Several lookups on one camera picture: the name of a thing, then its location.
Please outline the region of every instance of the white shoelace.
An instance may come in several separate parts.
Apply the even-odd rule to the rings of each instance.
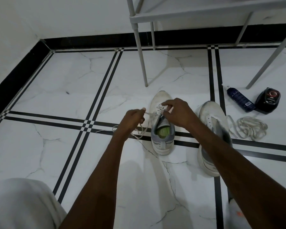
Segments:
[[[144,134],[146,133],[148,127],[149,127],[149,123],[152,122],[152,119],[154,117],[157,117],[158,115],[160,115],[161,111],[165,109],[166,106],[162,106],[161,104],[159,104],[157,107],[156,107],[156,111],[154,113],[149,113],[149,112],[145,112],[144,114],[147,114],[149,115],[149,120],[148,120],[148,123],[147,123],[147,127],[144,129],[144,127],[142,126],[141,123],[139,123],[140,127],[141,127],[141,131],[139,131],[137,128],[135,128],[134,130],[136,130],[138,132],[138,136],[131,133],[132,136],[134,136],[136,139],[141,139]],[[99,130],[97,132],[101,132],[101,131],[107,131],[107,132],[115,132],[118,125],[115,125],[114,127],[112,127],[111,130]]]
[[[231,120],[237,136],[242,139],[250,137],[252,141],[257,141],[267,135],[268,125],[259,119],[249,116],[242,117],[238,119],[236,123],[234,122],[234,120],[230,115],[227,115],[227,119]],[[237,130],[237,127],[245,136],[240,135],[240,133]],[[231,132],[236,138],[238,138],[230,129],[229,132]]]

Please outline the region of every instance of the blue spray bottle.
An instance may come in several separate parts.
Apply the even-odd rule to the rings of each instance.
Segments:
[[[231,97],[231,99],[234,100],[245,112],[251,112],[256,109],[255,105],[236,88],[231,88],[230,86],[224,87],[227,90],[228,96]]]

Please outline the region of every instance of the hand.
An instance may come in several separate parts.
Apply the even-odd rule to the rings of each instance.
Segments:
[[[114,135],[120,136],[123,140],[127,140],[128,136],[134,131],[138,124],[144,122],[145,119],[143,116],[145,111],[146,108],[127,111]]]
[[[167,100],[161,104],[162,106],[168,105],[166,111],[164,110],[162,114],[165,118],[173,123],[176,126],[183,127],[186,130],[190,127],[191,124],[199,122],[199,118],[193,112],[193,110],[189,107],[187,102],[176,98],[174,100]]]

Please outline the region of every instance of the marble floor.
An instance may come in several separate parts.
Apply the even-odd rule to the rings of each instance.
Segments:
[[[55,51],[0,115],[0,180],[41,180],[68,212],[110,141],[111,132],[98,131],[111,130],[129,109],[148,108],[164,90],[193,110],[214,100],[234,120],[262,119],[269,126],[266,137],[235,138],[233,147],[286,187],[286,49],[245,89],[276,46],[144,48],[147,88],[135,48]],[[267,87],[282,98],[269,115],[246,114],[222,83],[253,102]],[[185,129],[176,131],[168,156],[153,151],[148,132],[142,140],[126,141],[114,228],[228,228],[224,181],[200,169],[198,142]]]

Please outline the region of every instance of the white sneaker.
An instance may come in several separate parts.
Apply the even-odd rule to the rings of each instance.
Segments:
[[[154,113],[149,119],[152,124],[152,145],[156,153],[162,156],[168,155],[174,146],[175,126],[172,123],[169,123],[161,114],[161,111],[167,108],[166,106],[162,106],[161,103],[170,99],[172,99],[172,97],[167,92],[158,92],[154,96],[148,111],[149,113]],[[162,134],[160,133],[160,130],[164,127],[166,128],[166,133]]]
[[[201,106],[198,117],[213,133],[232,147],[228,121],[219,104],[207,101]],[[198,149],[198,163],[206,174],[212,177],[219,176],[212,159],[201,145]]]

